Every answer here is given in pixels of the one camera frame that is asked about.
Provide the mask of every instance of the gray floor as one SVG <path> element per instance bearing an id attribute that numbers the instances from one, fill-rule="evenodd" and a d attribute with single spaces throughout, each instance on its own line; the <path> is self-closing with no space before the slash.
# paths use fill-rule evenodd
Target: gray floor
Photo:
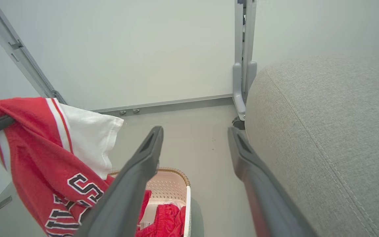
<path id="1" fill-rule="evenodd" d="M 185 110 L 163 107 L 157 111 L 164 112 L 157 113 L 142 109 L 141 114 L 124 117 L 110 159 L 115 169 L 121 169 L 149 130 L 163 126 L 160 165 L 183 171 L 191 182 L 191 235 L 255 236 L 245 189 L 233 172 L 227 142 L 227 127 L 236 110 L 229 101 L 216 105 Z M 0 236 L 42 236 L 36 226 L 18 197 L 0 210 Z"/>

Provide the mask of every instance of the gray upholstery fabric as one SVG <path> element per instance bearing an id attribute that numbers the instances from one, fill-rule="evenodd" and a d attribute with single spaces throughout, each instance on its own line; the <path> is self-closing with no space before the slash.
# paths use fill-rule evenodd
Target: gray upholstery fabric
<path id="1" fill-rule="evenodd" d="M 245 127 L 317 234 L 379 236 L 379 55 L 262 70 Z"/>

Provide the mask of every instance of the woven brown basket rim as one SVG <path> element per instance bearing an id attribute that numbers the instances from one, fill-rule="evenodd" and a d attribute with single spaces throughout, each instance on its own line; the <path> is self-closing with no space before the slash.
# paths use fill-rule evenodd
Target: woven brown basket rim
<path id="1" fill-rule="evenodd" d="M 112 173 L 110 173 L 110 175 L 117 175 L 119 174 L 121 170 L 118 170 L 118 171 L 113 171 Z M 188 179 L 188 177 L 184 174 L 184 172 L 178 170 L 178 169 L 174 169 L 174 168 L 169 168 L 169 167 L 160 167 L 158 169 L 158 171 L 161 171 L 161 172 L 171 172 L 171 173 L 175 173 L 177 175 L 179 175 L 184 181 L 185 181 L 185 184 L 187 186 L 191 186 L 190 184 L 190 180 Z"/>

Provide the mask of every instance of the caster wheel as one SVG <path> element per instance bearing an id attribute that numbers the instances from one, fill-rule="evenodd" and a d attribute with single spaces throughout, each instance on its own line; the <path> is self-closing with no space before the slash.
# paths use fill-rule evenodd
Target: caster wheel
<path id="1" fill-rule="evenodd" d="M 245 130 L 245 121 L 241 121 L 241 119 L 238 117 L 236 117 L 233 121 L 232 121 L 232 124 L 234 127 L 236 127 L 237 129 L 240 129 L 240 130 Z"/>

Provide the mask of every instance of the white plastic basket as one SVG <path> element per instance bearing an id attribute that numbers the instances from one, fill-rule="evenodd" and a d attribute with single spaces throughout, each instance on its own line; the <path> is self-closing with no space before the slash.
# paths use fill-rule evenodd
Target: white plastic basket
<path id="1" fill-rule="evenodd" d="M 156 209 L 160 204 L 172 203 L 185 210 L 184 237 L 191 236 L 191 187 L 187 176 L 173 168 L 159 168 L 157 174 L 147 182 L 147 190 L 152 191 L 141 223 L 153 223 Z"/>

